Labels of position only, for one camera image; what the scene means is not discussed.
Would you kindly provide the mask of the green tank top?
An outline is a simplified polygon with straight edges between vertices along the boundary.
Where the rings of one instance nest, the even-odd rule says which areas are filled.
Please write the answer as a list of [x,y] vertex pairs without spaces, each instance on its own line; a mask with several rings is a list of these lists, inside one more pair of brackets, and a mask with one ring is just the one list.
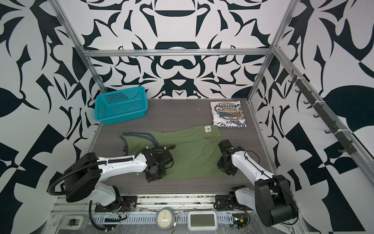
[[119,137],[128,155],[146,147],[174,145],[175,148],[170,150],[174,165],[166,170],[166,176],[162,178],[165,181],[227,176],[217,166],[222,156],[219,143],[224,138],[215,125],[200,125],[173,132],[122,131]]

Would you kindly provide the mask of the white tank top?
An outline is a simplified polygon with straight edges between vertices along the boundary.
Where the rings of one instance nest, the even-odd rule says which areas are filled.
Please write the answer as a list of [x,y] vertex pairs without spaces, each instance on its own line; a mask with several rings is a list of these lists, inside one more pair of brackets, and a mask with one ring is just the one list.
[[224,128],[247,127],[240,101],[215,101],[210,103],[213,124]]

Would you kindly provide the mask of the teal plastic basket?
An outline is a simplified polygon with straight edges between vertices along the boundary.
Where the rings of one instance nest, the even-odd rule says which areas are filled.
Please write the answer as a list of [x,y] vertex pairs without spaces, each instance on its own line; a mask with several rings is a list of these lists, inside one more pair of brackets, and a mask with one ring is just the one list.
[[94,118],[106,125],[142,118],[148,110],[143,87],[100,94],[95,99]]

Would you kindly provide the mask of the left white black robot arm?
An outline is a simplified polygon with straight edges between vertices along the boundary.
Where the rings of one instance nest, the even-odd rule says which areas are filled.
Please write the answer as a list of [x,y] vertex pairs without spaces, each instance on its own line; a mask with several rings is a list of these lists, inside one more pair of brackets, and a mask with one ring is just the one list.
[[87,153],[52,182],[47,193],[64,195],[68,203],[89,198],[108,211],[118,210],[123,203],[119,190],[116,186],[104,184],[104,181],[128,173],[144,173],[147,182],[162,179],[174,164],[172,149],[175,149],[174,145],[143,148],[135,155],[116,158]]

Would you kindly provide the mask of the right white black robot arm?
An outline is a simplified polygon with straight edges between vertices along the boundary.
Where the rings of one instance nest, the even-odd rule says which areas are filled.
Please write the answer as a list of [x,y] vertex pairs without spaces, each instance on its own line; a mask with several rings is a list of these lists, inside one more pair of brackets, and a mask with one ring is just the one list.
[[290,191],[290,183],[284,176],[267,171],[250,157],[250,150],[233,146],[228,139],[222,140],[218,146],[222,153],[218,168],[229,176],[236,175],[240,170],[254,186],[254,190],[244,185],[231,188],[228,206],[255,211],[266,227],[294,225],[299,220],[299,210]]

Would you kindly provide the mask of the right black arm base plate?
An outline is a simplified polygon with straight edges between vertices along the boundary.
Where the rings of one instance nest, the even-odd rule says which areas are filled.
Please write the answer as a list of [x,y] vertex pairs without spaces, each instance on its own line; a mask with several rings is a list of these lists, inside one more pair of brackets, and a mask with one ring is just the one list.
[[216,195],[213,207],[217,211],[232,211],[235,209],[239,209],[240,206],[238,205],[234,196],[231,194],[228,194],[228,195]]

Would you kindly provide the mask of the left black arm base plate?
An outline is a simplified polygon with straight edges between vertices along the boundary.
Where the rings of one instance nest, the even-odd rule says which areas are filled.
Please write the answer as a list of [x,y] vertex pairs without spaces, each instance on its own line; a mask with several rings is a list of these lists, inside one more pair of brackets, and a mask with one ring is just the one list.
[[96,213],[107,213],[114,210],[118,212],[128,212],[130,209],[135,208],[137,205],[137,196],[121,196],[108,206],[97,204],[94,211]]

